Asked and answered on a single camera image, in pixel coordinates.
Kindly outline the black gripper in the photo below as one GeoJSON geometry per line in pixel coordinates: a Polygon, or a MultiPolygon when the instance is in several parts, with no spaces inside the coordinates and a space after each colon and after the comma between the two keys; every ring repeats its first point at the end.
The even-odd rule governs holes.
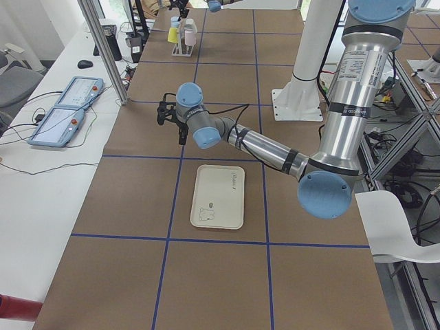
{"type": "Polygon", "coordinates": [[[175,124],[179,127],[179,145],[185,145],[188,135],[188,125],[185,122],[181,122],[175,119],[175,124]]]}
{"type": "Polygon", "coordinates": [[[170,0],[170,5],[168,9],[178,8],[180,10],[181,19],[185,19],[189,14],[189,9],[187,8],[189,0],[170,0]]]}

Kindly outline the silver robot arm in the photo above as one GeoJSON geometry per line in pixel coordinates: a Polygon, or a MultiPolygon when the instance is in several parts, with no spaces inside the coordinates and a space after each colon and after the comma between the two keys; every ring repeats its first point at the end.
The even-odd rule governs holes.
{"type": "Polygon", "coordinates": [[[351,205],[356,154],[369,118],[388,54],[402,41],[414,1],[350,1],[342,33],[345,46],[333,78],[331,102],[320,146],[306,156],[236,120],[218,118],[203,104],[201,88],[192,82],[177,90],[176,116],[187,124],[194,141],[208,149],[226,141],[277,171],[297,178],[298,200],[311,215],[334,219],[351,205]]]}
{"type": "MultiPolygon", "coordinates": [[[[222,6],[226,6],[235,2],[239,2],[239,0],[208,0],[205,1],[208,5],[208,9],[211,12],[218,12],[220,11],[222,6]]],[[[170,0],[170,4],[168,6],[169,10],[172,10],[173,8],[177,8],[179,10],[179,17],[178,20],[186,19],[188,17],[189,9],[187,8],[187,5],[189,3],[189,0],[170,0]]]]}

